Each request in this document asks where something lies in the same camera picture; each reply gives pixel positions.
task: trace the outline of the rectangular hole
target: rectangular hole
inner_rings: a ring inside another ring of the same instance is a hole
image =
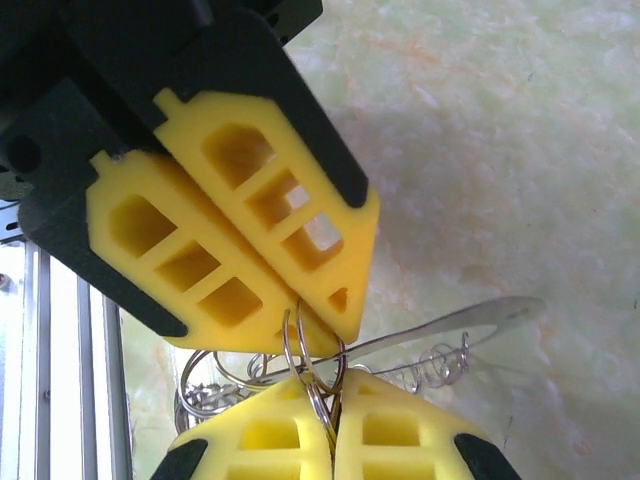
[[[214,321],[235,327],[262,308],[262,301],[249,287],[233,277],[198,303]]]
[[[135,258],[151,250],[176,228],[140,195],[127,197],[109,215],[109,230],[114,241]]]
[[[420,446],[417,419],[407,413],[369,413],[362,422],[362,443],[394,447]]]
[[[294,260],[307,271],[314,271],[340,253],[342,235],[329,217],[321,213],[282,242]]]
[[[300,480],[300,464],[234,465],[225,480]]]
[[[186,292],[220,266],[197,242],[190,242],[156,271],[181,292]]]
[[[230,188],[236,189],[275,158],[262,132],[248,125],[226,125],[202,144],[202,153]]]
[[[306,190],[291,172],[286,171],[249,198],[247,205],[265,228],[271,230],[308,201],[309,195]]]
[[[366,462],[362,466],[363,480],[436,480],[432,463],[415,461],[415,455],[404,462]]]
[[[242,432],[241,450],[290,448],[300,448],[298,426],[291,418],[255,419]]]

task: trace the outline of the yellow foam gripper pad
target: yellow foam gripper pad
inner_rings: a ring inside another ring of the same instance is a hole
[[[346,343],[358,337],[379,200],[345,203],[275,101],[165,89],[156,137],[269,266]]]
[[[169,342],[282,353],[283,313],[295,312],[298,294],[180,165],[141,151],[115,161],[102,152],[92,164],[99,178],[86,193],[90,247],[187,326]],[[335,353],[333,333],[302,308],[311,354]],[[296,346],[293,325],[289,334]]]
[[[321,422],[297,378],[180,435],[152,480],[330,480]]]
[[[334,479],[474,480],[455,444],[459,434],[487,440],[474,425],[422,398],[348,370]]]

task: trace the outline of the marble surface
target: marble surface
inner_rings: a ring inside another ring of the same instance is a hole
[[[381,197],[361,338],[543,298],[426,397],[524,479],[640,479],[640,3],[326,0],[287,51]],[[125,325],[147,478],[185,353]]]

